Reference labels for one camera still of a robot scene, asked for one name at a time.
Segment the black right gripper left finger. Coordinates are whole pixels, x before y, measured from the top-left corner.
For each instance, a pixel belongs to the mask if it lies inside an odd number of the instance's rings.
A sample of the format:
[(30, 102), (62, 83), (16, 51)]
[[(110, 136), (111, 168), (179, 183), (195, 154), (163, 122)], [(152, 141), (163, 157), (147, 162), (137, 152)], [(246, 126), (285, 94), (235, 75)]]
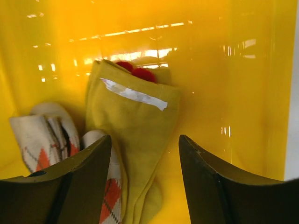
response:
[(2, 224), (97, 224), (112, 141), (109, 135), (55, 165), (0, 181)]

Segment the mustard yellow sock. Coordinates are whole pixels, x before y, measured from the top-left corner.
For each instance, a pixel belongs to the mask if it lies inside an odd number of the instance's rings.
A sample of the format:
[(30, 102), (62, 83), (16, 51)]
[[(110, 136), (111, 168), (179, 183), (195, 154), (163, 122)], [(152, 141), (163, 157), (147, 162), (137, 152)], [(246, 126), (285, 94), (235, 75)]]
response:
[(154, 182), (175, 127), (181, 92), (133, 76), (108, 60), (94, 61), (86, 90), (86, 129), (112, 138), (121, 167), (124, 224), (146, 224), (160, 210)]

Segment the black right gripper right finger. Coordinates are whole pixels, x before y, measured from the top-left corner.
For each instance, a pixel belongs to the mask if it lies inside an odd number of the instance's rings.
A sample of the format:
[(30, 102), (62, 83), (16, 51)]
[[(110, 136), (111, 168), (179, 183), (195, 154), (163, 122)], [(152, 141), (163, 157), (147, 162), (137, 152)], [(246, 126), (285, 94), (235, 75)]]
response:
[(296, 224), (299, 181), (278, 181), (240, 169), (186, 135), (179, 157), (193, 224)]

